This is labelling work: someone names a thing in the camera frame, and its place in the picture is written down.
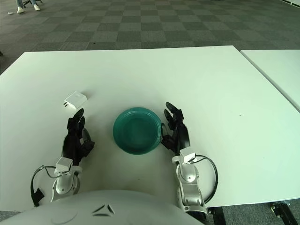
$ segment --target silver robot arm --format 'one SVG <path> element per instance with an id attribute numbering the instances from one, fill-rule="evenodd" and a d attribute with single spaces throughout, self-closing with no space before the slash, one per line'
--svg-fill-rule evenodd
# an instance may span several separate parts
<path id="1" fill-rule="evenodd" d="M 52 187 L 51 202 L 78 193 L 80 188 L 78 175 L 82 170 L 80 166 L 73 165 L 73 160 L 60 157 L 54 170 L 54 174 L 58 178 L 56 178 Z"/>
<path id="2" fill-rule="evenodd" d="M 195 158 L 196 153 L 192 151 L 191 147 L 180 150 L 180 155 L 172 158 L 172 162 L 177 165 L 178 205 L 185 212 L 201 212 L 207 215 L 208 210 L 198 185 L 199 172 L 191 163 Z"/>

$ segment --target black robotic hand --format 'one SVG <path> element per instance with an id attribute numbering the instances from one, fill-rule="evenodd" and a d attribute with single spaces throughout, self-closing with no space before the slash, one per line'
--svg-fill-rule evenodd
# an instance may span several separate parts
<path id="1" fill-rule="evenodd" d="M 83 157 L 86 157 L 94 148 L 88 131 L 84 128 L 84 110 L 80 109 L 67 123 L 68 134 L 65 137 L 62 148 L 62 156 L 73 160 L 73 165 L 78 165 Z"/>
<path id="2" fill-rule="evenodd" d="M 161 143 L 167 148 L 171 149 L 175 155 L 180 154 L 180 150 L 190 146 L 188 129 L 183 123 L 183 114 L 181 109 L 177 109 L 171 103 L 165 104 L 168 110 L 164 110 L 165 117 L 168 120 L 168 126 L 173 131 L 172 136 L 167 133 L 165 124 L 162 123 L 162 138 Z"/>

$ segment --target checkered carpet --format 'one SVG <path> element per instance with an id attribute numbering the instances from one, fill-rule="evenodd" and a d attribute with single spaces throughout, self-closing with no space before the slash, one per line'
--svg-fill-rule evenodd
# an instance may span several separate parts
<path id="1" fill-rule="evenodd" d="M 234 45 L 299 49 L 300 8 L 280 0 L 44 0 L 17 15 L 0 2 L 3 72 L 23 52 Z"/>

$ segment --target black logo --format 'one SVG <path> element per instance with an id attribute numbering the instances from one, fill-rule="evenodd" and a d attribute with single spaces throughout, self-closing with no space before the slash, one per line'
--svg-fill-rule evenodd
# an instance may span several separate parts
<path id="1" fill-rule="evenodd" d="M 100 210 L 101 211 L 105 210 L 105 204 L 102 205 L 100 208 L 98 208 L 92 212 L 93 216 L 94 217 L 112 217 L 115 214 L 114 210 L 112 209 L 112 207 L 109 204 L 107 205 L 106 208 L 108 209 L 107 212 L 99 213 Z"/>

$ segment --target person's leg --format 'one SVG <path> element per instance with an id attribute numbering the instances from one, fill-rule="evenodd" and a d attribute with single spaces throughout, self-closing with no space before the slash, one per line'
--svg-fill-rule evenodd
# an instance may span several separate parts
<path id="1" fill-rule="evenodd" d="M 38 5 L 37 5 L 36 0 L 30 0 L 30 1 L 31 1 L 31 3 L 32 3 L 32 5 L 33 5 L 33 7 L 34 7 L 34 9 L 35 9 L 36 11 L 41 10 L 41 9 L 38 7 Z"/>
<path id="2" fill-rule="evenodd" d="M 18 7 L 24 8 L 22 0 L 15 0 L 17 2 Z"/>
<path id="3" fill-rule="evenodd" d="M 18 5 L 18 11 L 17 13 L 23 13 L 24 12 L 24 5 L 22 3 L 22 0 L 15 0 L 17 2 L 17 5 Z"/>

